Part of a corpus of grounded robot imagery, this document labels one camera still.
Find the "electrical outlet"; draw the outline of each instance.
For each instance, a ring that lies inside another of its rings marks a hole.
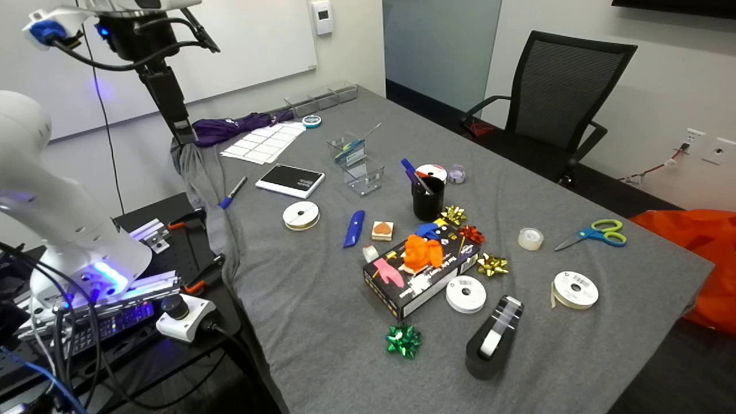
[[[685,130],[685,139],[684,139],[680,145],[688,145],[688,153],[690,153],[690,155],[698,155],[698,153],[704,147],[706,137],[708,137],[706,131]]]
[[[722,165],[731,153],[736,153],[736,141],[718,137],[706,145],[704,161],[714,165]]]

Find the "table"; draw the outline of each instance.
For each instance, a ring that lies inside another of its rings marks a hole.
[[[154,203],[149,208],[128,212],[118,218],[118,224],[126,230],[133,230],[151,218],[161,218],[164,224],[174,220],[178,216],[192,212],[187,196],[165,199],[161,203]],[[161,256],[154,256],[154,262],[149,266],[149,273],[170,271],[178,270],[178,276],[187,284],[192,280],[200,266],[211,262],[211,250],[208,249],[208,233],[193,230],[188,233],[188,239],[184,233],[173,233],[169,238],[170,249]],[[221,334],[200,334],[196,344],[178,344],[170,338],[164,338],[156,334],[151,324],[140,324],[131,330],[128,334],[123,334],[119,338],[110,338],[105,344],[108,362],[116,369],[116,378],[124,384],[124,390],[131,396],[139,396],[147,390],[154,390],[170,375],[178,375],[187,365],[205,360],[208,355],[226,352],[241,371],[251,378],[254,386],[262,393],[271,393],[266,386],[270,372],[259,372],[262,355],[254,352],[258,349],[254,327],[248,324],[248,318],[244,315],[240,300],[231,295],[231,291],[224,284],[216,284],[209,288],[208,300],[216,304],[216,323],[224,327]],[[90,372],[94,365],[93,355],[83,355],[73,360],[75,372]],[[12,396],[39,384],[39,378],[29,375],[28,371],[19,371],[20,378],[2,378],[0,401],[8,402]],[[85,393],[90,390],[90,380],[83,381],[75,378],[73,384],[75,393]],[[103,402],[93,402],[94,413],[112,413],[124,401],[119,396],[112,396]]]
[[[231,233],[241,250],[231,278],[290,413],[607,413],[711,270],[706,260],[365,91],[319,115],[325,124],[300,137],[278,160],[326,172],[310,196],[322,216],[309,233],[290,233],[281,220],[292,199],[254,188],[266,165],[216,156],[224,147],[203,156],[224,191],[251,176],[231,208]],[[328,141],[346,137],[363,137],[370,160],[384,165],[377,194],[361,199],[343,185]],[[393,242],[418,225],[397,164],[403,156],[417,165],[470,168],[466,185],[447,188],[447,204],[465,208],[470,224],[485,233],[484,250],[514,266],[511,276],[480,276],[487,307],[478,315],[454,312],[442,295],[418,309],[408,319],[424,331],[417,362],[387,355],[384,337],[396,319],[363,286],[361,250],[343,250],[354,210],[369,212],[361,243],[377,218],[397,225]],[[626,224],[626,249],[587,242],[552,254],[557,242],[603,216]],[[516,242],[519,229],[539,229],[548,239],[542,250],[523,250]],[[565,270],[599,286],[596,309],[550,309],[550,284]],[[506,371],[480,381],[465,371],[465,345],[502,295],[526,309]]]

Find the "gray tablecloth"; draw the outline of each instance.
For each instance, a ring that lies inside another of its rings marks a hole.
[[[607,413],[711,270],[627,220],[626,249],[584,242],[552,254],[583,225],[614,215],[370,93],[319,115],[325,124],[278,160],[326,172],[310,196],[322,218],[309,233],[290,233],[281,220],[294,199],[254,187],[270,165],[218,160],[216,150],[203,161],[218,194],[251,176],[231,208],[231,224],[241,235],[233,288],[290,413]],[[343,185],[328,141],[346,137],[365,139],[370,161],[384,165],[377,194],[361,199]],[[514,266],[511,276],[478,276],[487,288],[478,315],[458,315],[445,293],[418,309],[409,318],[424,334],[415,362],[387,355],[384,337],[396,319],[361,280],[361,249],[343,250],[354,210],[369,212],[361,243],[377,218],[397,225],[393,242],[418,225],[400,156],[465,165],[471,178],[447,188],[447,204],[465,208],[470,224],[485,233],[484,250]],[[542,250],[523,250],[519,229],[539,229],[548,239]],[[596,309],[550,309],[550,284],[558,271],[587,273],[600,291]],[[502,295],[523,300],[526,310],[506,371],[480,381],[465,371],[465,345]]]

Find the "box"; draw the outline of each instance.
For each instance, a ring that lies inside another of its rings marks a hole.
[[[465,273],[471,264],[477,264],[477,247],[465,243],[458,235],[458,229],[439,230],[442,243],[442,266],[425,266],[418,273],[411,273],[403,266],[405,242],[396,243],[391,250],[381,254],[393,270],[397,270],[405,288],[396,284],[384,284],[377,273],[372,260],[363,266],[363,280],[372,291],[372,295],[389,309],[396,319],[409,318],[418,307],[432,300],[442,288],[458,273]]]

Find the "pen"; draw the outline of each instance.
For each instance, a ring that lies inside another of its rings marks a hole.
[[[236,196],[240,188],[244,188],[244,185],[248,181],[248,176],[244,176],[235,187],[233,191],[221,201],[221,208],[228,210]]]
[[[420,185],[427,196],[432,194],[432,188],[418,178],[418,171],[411,165],[409,160],[400,160],[400,165],[405,165],[405,172],[415,185]]]

